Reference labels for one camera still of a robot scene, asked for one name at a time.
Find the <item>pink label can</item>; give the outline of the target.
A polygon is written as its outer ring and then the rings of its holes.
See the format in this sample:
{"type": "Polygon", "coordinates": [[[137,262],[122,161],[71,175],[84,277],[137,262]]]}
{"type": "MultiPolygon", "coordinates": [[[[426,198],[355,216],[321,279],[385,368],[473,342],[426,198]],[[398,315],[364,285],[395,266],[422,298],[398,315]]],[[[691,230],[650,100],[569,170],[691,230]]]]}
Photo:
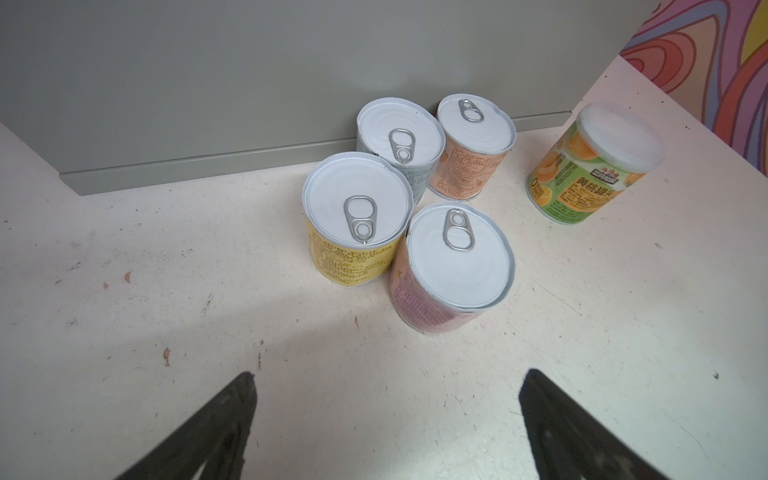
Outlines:
{"type": "Polygon", "coordinates": [[[456,330],[501,303],[516,262],[498,225],[459,202],[422,208],[410,220],[389,277],[400,318],[428,334],[456,330]]]}

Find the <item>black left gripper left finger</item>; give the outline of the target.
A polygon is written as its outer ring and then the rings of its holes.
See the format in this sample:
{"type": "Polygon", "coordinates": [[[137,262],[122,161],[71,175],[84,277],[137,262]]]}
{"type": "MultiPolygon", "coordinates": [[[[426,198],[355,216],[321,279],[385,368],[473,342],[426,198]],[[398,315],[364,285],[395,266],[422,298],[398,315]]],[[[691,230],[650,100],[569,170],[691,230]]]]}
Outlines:
{"type": "Polygon", "coordinates": [[[257,407],[254,375],[242,372],[121,479],[239,479],[257,407]]]}

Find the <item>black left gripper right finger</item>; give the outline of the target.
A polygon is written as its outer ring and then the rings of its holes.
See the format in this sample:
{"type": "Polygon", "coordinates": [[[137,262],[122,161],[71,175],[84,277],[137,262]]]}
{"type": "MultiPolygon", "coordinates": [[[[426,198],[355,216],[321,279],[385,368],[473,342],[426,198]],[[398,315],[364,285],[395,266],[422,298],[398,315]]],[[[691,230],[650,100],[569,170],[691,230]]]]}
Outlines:
{"type": "Polygon", "coordinates": [[[519,403],[541,479],[660,480],[666,477],[540,370],[527,372],[519,403]]]}

